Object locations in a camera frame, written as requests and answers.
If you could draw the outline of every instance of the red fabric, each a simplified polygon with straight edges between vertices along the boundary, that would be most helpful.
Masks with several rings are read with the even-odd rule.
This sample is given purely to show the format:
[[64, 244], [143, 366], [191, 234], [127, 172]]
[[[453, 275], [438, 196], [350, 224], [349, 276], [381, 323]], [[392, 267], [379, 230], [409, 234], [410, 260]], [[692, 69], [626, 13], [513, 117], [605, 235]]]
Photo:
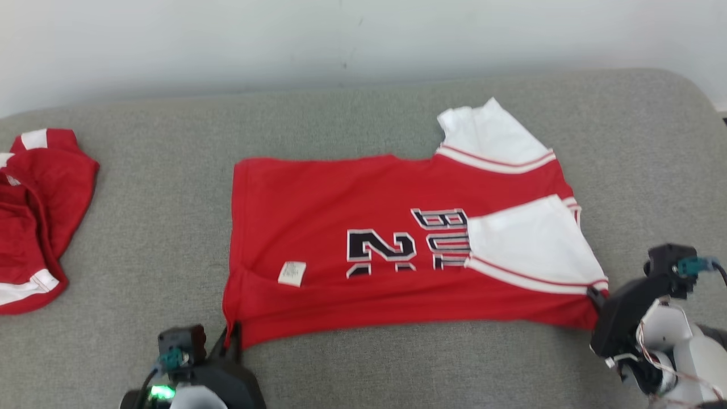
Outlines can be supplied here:
[[[539, 293], [459, 266], [435, 270], [412, 209], [462, 209], [468, 217], [551, 194], [573, 196], [555, 160], [505, 175], [442, 155], [290, 162], [248, 159], [235, 167], [230, 278], [223, 310], [239, 321], [243, 347], [313, 331], [458, 319], [530, 319], [592, 329], [584, 295]], [[372, 254], [371, 274], [347, 278], [347, 230], [374, 229], [387, 243], [406, 232], [417, 254], [396, 271]], [[278, 283], [287, 261], [306, 262], [300, 287]]]
[[0, 283], [25, 284], [45, 268], [59, 284], [0, 305], [0, 314], [39, 309], [63, 292], [68, 279], [58, 258], [93, 195], [99, 164], [81, 151], [73, 131], [50, 129], [46, 138], [47, 148], [26, 149], [17, 137], [0, 168]]

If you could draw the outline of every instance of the white sleeve panel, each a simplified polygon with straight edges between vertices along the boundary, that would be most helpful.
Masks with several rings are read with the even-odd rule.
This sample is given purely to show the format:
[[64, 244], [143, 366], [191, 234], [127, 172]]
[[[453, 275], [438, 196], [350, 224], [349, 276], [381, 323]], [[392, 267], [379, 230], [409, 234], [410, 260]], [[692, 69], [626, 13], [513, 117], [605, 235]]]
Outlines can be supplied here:
[[48, 147], [48, 129], [25, 132], [20, 136], [25, 149], [38, 149]]
[[23, 300], [33, 294], [49, 293], [56, 286], [58, 286], [58, 280], [46, 269], [33, 274], [31, 279], [24, 284], [0, 283], [0, 306]]
[[574, 214], [556, 195], [467, 221], [468, 268], [534, 291], [608, 288]]
[[437, 120], [444, 130], [444, 146], [493, 161], [523, 164], [549, 152], [494, 98], [479, 108], [448, 109]]

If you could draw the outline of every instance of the gray couch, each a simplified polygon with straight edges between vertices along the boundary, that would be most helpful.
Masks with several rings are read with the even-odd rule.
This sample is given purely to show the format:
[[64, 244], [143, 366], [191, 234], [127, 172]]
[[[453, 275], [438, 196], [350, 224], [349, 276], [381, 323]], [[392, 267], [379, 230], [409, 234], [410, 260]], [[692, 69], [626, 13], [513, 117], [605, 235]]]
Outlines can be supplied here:
[[[686, 243], [727, 259], [727, 127], [664, 71], [227, 95], [56, 108], [0, 120], [0, 146], [43, 127], [76, 131], [101, 164], [61, 263], [71, 285], [31, 314], [0, 317], [0, 408], [116, 408], [156, 357], [156, 334], [224, 321], [233, 164], [248, 156], [430, 156], [435, 117], [495, 96], [552, 146], [611, 278], [646, 250]], [[686, 303], [727, 327], [727, 288], [702, 277]], [[316, 333], [254, 346], [269, 408], [644, 408], [589, 335], [528, 322], [450, 322]]]

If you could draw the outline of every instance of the teal connector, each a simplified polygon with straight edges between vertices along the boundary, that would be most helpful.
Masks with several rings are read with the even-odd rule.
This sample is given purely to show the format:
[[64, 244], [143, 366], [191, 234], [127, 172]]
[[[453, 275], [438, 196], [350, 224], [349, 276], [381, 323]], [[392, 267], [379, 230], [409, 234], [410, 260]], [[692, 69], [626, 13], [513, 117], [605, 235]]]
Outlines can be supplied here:
[[690, 257], [677, 262], [677, 274], [680, 276], [698, 276], [702, 271], [717, 271], [715, 264], [720, 261], [716, 257]]

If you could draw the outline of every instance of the green led light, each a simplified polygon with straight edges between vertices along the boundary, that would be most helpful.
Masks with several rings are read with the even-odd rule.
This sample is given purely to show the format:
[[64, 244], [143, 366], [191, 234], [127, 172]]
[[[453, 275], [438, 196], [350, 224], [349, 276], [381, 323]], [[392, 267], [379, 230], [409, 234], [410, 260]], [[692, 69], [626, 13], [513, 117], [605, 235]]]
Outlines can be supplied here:
[[155, 385], [151, 387], [149, 396], [158, 400], [170, 400], [174, 397], [174, 390], [167, 385]]

